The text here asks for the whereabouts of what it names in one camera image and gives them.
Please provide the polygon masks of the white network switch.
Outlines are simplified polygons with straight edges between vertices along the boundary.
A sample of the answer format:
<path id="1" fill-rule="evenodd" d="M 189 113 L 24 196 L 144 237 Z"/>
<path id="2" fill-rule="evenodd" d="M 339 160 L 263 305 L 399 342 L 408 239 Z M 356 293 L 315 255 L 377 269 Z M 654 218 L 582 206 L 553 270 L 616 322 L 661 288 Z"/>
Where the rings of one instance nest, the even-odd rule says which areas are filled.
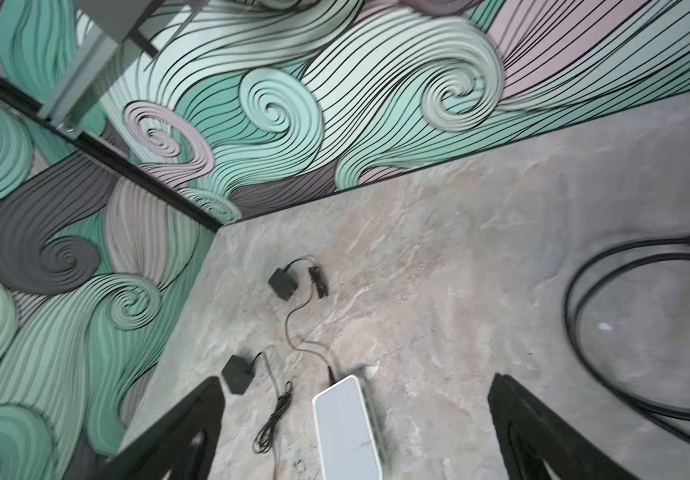
<path id="1" fill-rule="evenodd" d="M 311 404 L 324 480 L 387 477 L 362 379 L 349 375 L 316 394 Z"/>

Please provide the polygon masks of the black power adapter with cable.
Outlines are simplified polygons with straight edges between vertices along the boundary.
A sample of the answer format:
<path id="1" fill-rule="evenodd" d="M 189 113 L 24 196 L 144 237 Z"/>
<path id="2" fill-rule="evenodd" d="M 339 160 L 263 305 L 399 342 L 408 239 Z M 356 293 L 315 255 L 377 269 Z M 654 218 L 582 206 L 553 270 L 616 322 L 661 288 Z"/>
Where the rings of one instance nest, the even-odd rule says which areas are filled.
<path id="1" fill-rule="evenodd" d="M 274 449 L 278 433 L 278 424 L 292 404 L 293 383 L 287 381 L 284 389 L 280 388 L 269 359 L 264 352 L 259 352 L 252 361 L 248 361 L 244 357 L 232 355 L 222 369 L 222 376 L 232 394 L 243 395 L 256 376 L 260 360 L 263 360 L 265 369 L 271 380 L 276 401 L 268 420 L 262 425 L 255 436 L 252 444 L 252 451 L 255 454 L 267 454 Z"/>

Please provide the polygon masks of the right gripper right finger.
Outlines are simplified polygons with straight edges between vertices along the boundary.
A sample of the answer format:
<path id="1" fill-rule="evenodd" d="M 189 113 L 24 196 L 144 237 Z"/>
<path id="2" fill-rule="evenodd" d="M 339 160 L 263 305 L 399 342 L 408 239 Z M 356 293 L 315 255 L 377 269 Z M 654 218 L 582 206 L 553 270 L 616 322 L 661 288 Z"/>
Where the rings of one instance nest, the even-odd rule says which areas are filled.
<path id="1" fill-rule="evenodd" d="M 510 375 L 497 373 L 487 396 L 510 479 L 633 479 Z"/>

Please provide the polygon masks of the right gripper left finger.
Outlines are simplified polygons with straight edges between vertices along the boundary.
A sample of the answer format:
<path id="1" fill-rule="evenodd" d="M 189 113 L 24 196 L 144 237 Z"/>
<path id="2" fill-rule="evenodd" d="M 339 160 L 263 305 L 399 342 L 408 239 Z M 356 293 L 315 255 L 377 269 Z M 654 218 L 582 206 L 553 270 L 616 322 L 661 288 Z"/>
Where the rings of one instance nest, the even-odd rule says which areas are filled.
<path id="1" fill-rule="evenodd" d="M 225 410 L 211 376 L 104 466 L 106 479 L 206 479 Z"/>

